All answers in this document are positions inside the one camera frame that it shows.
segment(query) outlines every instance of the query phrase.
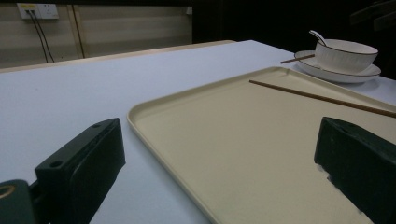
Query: wooden chopstick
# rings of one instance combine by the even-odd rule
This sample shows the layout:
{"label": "wooden chopstick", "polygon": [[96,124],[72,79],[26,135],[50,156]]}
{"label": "wooden chopstick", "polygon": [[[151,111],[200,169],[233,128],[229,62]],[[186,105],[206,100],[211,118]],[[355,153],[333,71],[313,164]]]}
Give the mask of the wooden chopstick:
{"label": "wooden chopstick", "polygon": [[355,109],[359,109],[359,110],[363,110],[363,111],[367,111],[367,112],[371,112],[371,113],[375,113],[375,114],[379,114],[379,115],[383,115],[383,116],[387,116],[387,117],[391,117],[391,118],[395,118],[396,119],[396,113],[390,112],[390,111],[387,111],[387,110],[377,109],[377,108],[373,108],[373,107],[366,106],[366,105],[357,105],[357,104],[353,104],[353,103],[346,102],[346,101],[336,100],[336,99],[333,99],[333,98],[320,96],[320,95],[315,95],[315,94],[304,92],[304,91],[291,90],[291,89],[288,89],[288,88],[279,87],[279,86],[275,86],[275,85],[271,85],[271,84],[263,83],[263,82],[259,82],[259,81],[250,80],[249,82],[253,83],[253,84],[256,84],[256,85],[259,85],[259,86],[264,86],[264,87],[267,87],[267,88],[271,88],[271,89],[274,89],[274,90],[277,90],[277,91],[285,91],[285,92],[288,92],[288,93],[301,95],[301,96],[304,96],[304,97],[308,97],[308,98],[312,98],[312,99],[316,99],[316,100],[320,100],[320,101],[325,101],[325,102],[333,103],[333,104],[336,104],[336,105],[343,105],[343,106],[347,106],[347,107],[352,107],[352,108],[355,108]]}
{"label": "wooden chopstick", "polygon": [[283,61],[283,62],[280,62],[280,63],[291,63],[291,62],[300,61],[300,60],[303,60],[303,59],[308,59],[308,58],[313,58],[313,57],[315,57],[315,54],[310,54],[310,55],[306,55],[304,57],[286,60],[286,61]]}

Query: electrical outlet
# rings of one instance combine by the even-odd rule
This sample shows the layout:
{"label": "electrical outlet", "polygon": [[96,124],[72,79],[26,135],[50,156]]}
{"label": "electrical outlet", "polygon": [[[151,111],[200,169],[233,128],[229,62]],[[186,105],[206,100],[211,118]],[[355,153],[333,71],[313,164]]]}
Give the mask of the electrical outlet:
{"label": "electrical outlet", "polygon": [[55,4],[37,4],[41,19],[59,19]]}
{"label": "electrical outlet", "polygon": [[33,3],[17,3],[18,10],[24,20],[30,20],[31,17],[26,11],[35,13],[38,19],[59,19],[58,10],[55,4],[33,4]]}
{"label": "electrical outlet", "polygon": [[30,11],[31,13],[35,13],[35,16],[39,19],[41,18],[41,14],[38,10],[37,4],[32,3],[17,3],[18,10],[20,11],[21,17],[24,20],[30,20],[31,17],[26,11]]}

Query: power cable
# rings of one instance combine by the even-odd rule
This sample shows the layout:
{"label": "power cable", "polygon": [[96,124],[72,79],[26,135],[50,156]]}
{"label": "power cable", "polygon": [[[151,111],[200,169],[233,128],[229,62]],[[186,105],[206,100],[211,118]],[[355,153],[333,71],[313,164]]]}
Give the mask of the power cable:
{"label": "power cable", "polygon": [[42,34],[43,37],[44,37],[44,41],[46,42],[47,51],[49,52],[49,56],[50,56],[50,58],[52,59],[52,62],[55,63],[55,61],[53,60],[52,54],[50,53],[50,47],[49,47],[49,43],[47,42],[46,35],[44,34],[43,29],[41,28],[40,22],[38,21],[37,16],[35,15],[35,12],[32,11],[32,13],[33,13],[33,16],[35,17],[35,21],[37,22],[38,27],[40,28],[41,34]]}
{"label": "power cable", "polygon": [[[30,16],[30,19],[32,20],[33,24],[35,25],[35,20],[33,19],[32,14],[30,13],[29,10],[26,10],[26,13]],[[37,26],[35,25],[35,30],[37,31],[38,37],[40,37],[40,42],[41,42],[41,47],[43,48],[43,52],[44,52],[44,56],[46,57],[46,62],[49,62],[49,59],[47,58],[47,53],[46,53],[46,49],[44,48],[44,43],[43,43],[43,39],[41,38],[41,34],[38,31]]]}

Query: plastic tray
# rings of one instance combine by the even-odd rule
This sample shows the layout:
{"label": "plastic tray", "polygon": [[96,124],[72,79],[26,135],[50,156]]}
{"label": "plastic tray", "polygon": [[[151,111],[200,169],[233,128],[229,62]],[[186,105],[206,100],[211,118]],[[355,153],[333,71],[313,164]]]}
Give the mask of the plastic tray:
{"label": "plastic tray", "polygon": [[214,223],[371,223],[314,163],[323,117],[396,143],[396,119],[249,83],[388,105],[271,67],[133,107],[128,120]]}

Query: white saucer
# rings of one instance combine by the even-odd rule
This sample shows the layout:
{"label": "white saucer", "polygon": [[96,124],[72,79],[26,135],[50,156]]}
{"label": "white saucer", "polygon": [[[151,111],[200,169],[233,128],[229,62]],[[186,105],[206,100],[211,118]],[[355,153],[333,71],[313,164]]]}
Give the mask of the white saucer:
{"label": "white saucer", "polygon": [[[314,50],[298,51],[297,53],[294,54],[294,58],[300,58],[311,54],[315,54],[315,51]],[[375,77],[378,77],[381,74],[381,69],[379,69],[377,66],[373,64],[371,64],[368,68],[357,74],[341,74],[332,71],[327,71],[318,66],[315,57],[300,60],[297,62],[297,65],[300,66],[303,70],[305,70],[305,72],[307,72],[309,75],[321,79],[325,79],[331,82],[360,83],[371,80]]]}

